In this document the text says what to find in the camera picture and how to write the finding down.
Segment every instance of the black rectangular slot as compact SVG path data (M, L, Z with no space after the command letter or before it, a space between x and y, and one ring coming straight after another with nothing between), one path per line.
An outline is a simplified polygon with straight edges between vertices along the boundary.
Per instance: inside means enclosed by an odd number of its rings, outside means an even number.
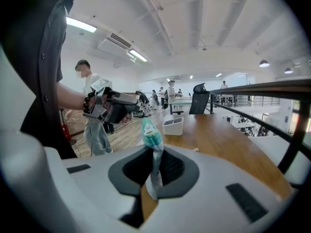
M256 222L268 213L241 184L231 184L226 186L226 189L251 223Z
M79 166L72 166L72 167L68 167L67 171L68 173L76 173L76 172L80 172L83 171L85 169L91 168L88 164L83 164L83 165L79 165Z

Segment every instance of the beaded bracelet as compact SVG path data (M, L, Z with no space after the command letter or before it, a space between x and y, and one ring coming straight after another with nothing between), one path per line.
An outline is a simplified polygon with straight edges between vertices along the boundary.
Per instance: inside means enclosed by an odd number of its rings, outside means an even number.
M91 101L91 98L94 97L94 96L95 96L95 91L90 92L90 93L84 98L84 101L85 101L85 102L83 103L83 107L84 107L83 112L84 112L84 113L90 114L90 111L89 111L89 109L88 109L88 107L89 107L89 102Z

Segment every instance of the black office chair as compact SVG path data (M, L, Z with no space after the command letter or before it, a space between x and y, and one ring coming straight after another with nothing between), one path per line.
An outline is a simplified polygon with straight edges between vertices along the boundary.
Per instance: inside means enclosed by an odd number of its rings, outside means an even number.
M205 83L198 84L193 88L192 104L189 111L190 115L204 114L209 99L209 91L206 91L204 84Z

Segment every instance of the black shirt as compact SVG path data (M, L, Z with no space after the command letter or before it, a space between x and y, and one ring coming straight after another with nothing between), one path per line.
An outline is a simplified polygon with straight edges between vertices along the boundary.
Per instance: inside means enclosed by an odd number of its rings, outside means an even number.
M149 103L149 100L147 99L147 96L146 96L144 93L142 93L142 94L140 95L139 99L141 99L142 102L145 103L145 104L146 104L146 103Z
M69 12L72 5L73 0L28 0L3 41L13 68L36 95L21 131L36 137L43 146L57 149L62 159L76 157L63 134L56 97L56 83L62 79L65 7Z

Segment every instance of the ceiling light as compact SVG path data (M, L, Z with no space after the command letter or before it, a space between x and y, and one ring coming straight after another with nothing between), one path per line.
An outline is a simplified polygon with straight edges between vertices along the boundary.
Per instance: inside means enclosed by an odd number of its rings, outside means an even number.
M291 68L286 68L284 73L290 74L290 73L293 73L293 70Z
M137 53L134 49L130 50L130 53L135 55L137 58L141 59L143 62L146 62L147 59L145 59L144 57L142 57L139 53Z
M70 17L66 17L66 21L67 21L67 25L71 25L71 26L74 26L74 27L77 27L77 28L80 28L80 29L84 29L84 30L87 30L87 31L89 31L91 33L94 33L96 31L96 29L97 29L94 26L91 26L91 25L86 24L84 22L72 19Z
M260 63L259 63L259 66L260 67L268 67L270 64L268 61L266 60L262 60Z

